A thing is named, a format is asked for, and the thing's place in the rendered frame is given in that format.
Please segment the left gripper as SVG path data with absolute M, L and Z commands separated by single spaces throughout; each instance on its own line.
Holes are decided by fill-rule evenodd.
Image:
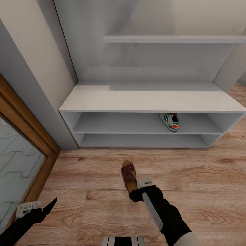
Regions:
M 35 223 L 41 223 L 46 215 L 50 213 L 53 206 L 56 204 L 57 198 L 55 198 L 49 205 L 43 208 L 32 209 L 30 213 L 26 214 L 22 218 L 18 218 L 10 227 L 7 229 L 13 229 L 18 234 L 18 240 L 29 230 Z

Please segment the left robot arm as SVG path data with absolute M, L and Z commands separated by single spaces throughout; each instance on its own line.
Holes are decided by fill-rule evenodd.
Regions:
M 16 212 L 17 220 L 0 235 L 0 246 L 13 246 L 32 225 L 41 223 L 44 220 L 56 202 L 57 198 L 43 208 L 43 211 L 41 208 L 38 208 L 42 204 L 41 201 L 32 201 L 18 205 Z

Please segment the gym shoe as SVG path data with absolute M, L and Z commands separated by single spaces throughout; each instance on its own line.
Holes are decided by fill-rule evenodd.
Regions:
M 181 121 L 177 113 L 160 113 L 160 118 L 171 131 L 178 131 Z

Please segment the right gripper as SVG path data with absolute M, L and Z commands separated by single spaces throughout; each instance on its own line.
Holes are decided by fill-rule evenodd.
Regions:
M 133 200 L 133 202 L 143 201 L 141 197 L 141 192 L 144 188 L 137 188 L 137 190 L 132 190 L 131 193 L 129 193 L 129 198 Z

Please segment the sandal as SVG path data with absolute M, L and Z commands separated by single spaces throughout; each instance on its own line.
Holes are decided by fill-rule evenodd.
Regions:
M 121 173 L 128 192 L 131 193 L 132 190 L 137 190 L 138 184 L 136 181 L 136 171 L 133 164 L 129 160 L 123 162 Z

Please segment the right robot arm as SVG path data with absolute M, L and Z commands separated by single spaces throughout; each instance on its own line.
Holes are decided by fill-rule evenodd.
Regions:
M 150 177 L 138 179 L 137 190 L 129 193 L 133 202 L 144 201 L 169 246 L 203 246 L 182 220 L 178 209 L 171 205 Z

